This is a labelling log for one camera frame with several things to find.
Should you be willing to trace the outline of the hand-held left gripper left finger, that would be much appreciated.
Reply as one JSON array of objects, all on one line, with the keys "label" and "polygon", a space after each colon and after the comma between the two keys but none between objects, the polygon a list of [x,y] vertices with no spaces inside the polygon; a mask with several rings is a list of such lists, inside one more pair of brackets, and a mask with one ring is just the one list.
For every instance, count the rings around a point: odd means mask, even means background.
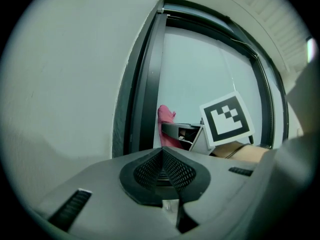
[{"label": "hand-held left gripper left finger", "polygon": [[156,186],[163,168],[162,149],[148,151],[122,167],[119,181],[123,191],[137,204],[162,207],[162,198],[156,194]]}]

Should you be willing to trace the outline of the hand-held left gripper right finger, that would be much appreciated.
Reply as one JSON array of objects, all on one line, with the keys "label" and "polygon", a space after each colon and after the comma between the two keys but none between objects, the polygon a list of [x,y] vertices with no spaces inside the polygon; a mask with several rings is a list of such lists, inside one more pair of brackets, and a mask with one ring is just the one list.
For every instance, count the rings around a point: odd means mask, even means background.
[{"label": "hand-held left gripper right finger", "polygon": [[199,224],[187,214],[184,205],[197,201],[204,194],[211,182],[210,172],[170,147],[162,149],[162,167],[179,197],[176,228],[186,233]]}]

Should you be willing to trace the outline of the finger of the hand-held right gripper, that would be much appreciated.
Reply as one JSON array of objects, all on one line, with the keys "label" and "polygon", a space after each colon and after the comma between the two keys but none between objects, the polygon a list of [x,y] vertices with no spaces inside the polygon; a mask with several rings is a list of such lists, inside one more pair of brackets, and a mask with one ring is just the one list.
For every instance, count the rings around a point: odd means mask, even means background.
[{"label": "finger of the hand-held right gripper", "polygon": [[161,131],[169,137],[184,141],[193,142],[199,132],[200,126],[188,123],[168,123],[161,124]]}]

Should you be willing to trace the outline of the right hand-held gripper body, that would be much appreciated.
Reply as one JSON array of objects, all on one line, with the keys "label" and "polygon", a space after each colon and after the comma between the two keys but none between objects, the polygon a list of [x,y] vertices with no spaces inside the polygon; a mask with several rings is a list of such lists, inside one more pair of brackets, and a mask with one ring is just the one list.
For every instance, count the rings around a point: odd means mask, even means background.
[{"label": "right hand-held gripper body", "polygon": [[177,106],[179,124],[200,125],[191,137],[191,151],[209,155],[214,148],[232,142],[253,144],[255,114],[238,91],[197,92],[184,97]]}]

